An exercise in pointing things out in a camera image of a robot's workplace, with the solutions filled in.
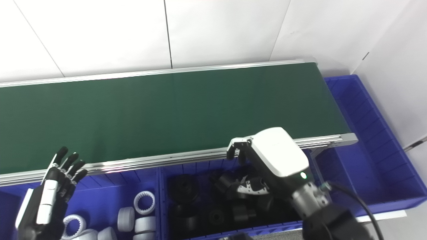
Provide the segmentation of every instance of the robotic hand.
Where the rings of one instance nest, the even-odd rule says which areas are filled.
[[[303,219],[305,240],[372,239],[347,208],[328,201],[324,191],[331,190],[329,184],[318,188],[313,183],[306,155],[283,128],[233,138],[227,159],[233,159],[237,149],[239,163],[248,158],[261,176],[244,182],[237,191],[254,195],[272,193],[290,201]]]
[[[77,183],[88,173],[86,169],[77,173],[85,164],[83,160],[74,163],[79,157],[77,153],[61,164],[67,152],[62,147],[53,157],[41,185],[28,189],[15,222],[18,240],[61,239],[68,201]]]

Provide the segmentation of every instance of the white wall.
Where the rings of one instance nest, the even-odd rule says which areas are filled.
[[[403,146],[427,134],[427,2],[411,0],[356,69]],[[427,143],[407,152],[427,182]],[[425,239],[427,203],[380,221],[385,239]]]
[[[354,72],[403,147],[427,135],[426,13],[412,0]]]
[[[314,57],[324,76],[354,71],[409,0],[294,0],[271,61]]]
[[[62,77],[13,1],[0,1],[0,82]]]
[[[314,57],[348,74],[408,1],[4,0],[0,81],[170,68],[166,13],[174,67]]]

